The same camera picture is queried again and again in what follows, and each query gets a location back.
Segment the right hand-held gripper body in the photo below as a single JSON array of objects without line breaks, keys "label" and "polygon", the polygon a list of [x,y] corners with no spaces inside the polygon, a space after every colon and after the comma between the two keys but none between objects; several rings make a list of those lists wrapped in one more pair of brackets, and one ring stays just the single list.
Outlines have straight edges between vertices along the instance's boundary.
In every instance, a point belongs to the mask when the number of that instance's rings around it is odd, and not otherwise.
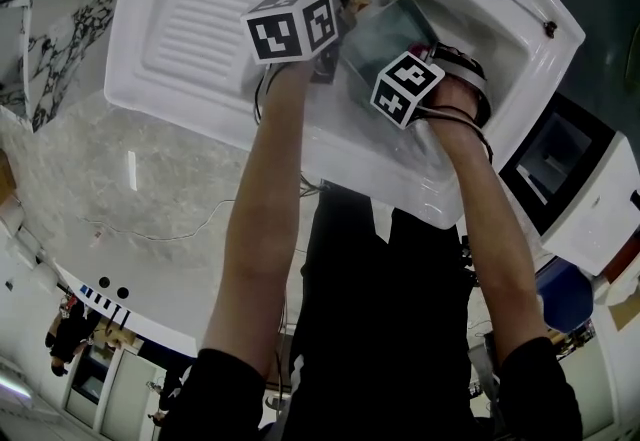
[{"label": "right hand-held gripper body", "polygon": [[473,123],[484,126],[491,115],[487,81],[481,65],[444,44],[412,44],[378,74],[370,104],[393,125],[405,129],[428,113],[426,98],[445,77],[454,77],[476,93]]}]

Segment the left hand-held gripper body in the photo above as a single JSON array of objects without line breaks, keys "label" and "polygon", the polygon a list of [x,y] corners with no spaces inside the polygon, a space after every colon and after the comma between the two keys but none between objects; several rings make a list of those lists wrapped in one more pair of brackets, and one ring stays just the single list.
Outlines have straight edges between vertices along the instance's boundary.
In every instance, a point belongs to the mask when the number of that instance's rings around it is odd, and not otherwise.
[{"label": "left hand-held gripper body", "polygon": [[240,17],[247,62],[242,84],[257,81],[268,65],[314,60],[314,83],[331,84],[339,39],[333,0],[261,0]]}]

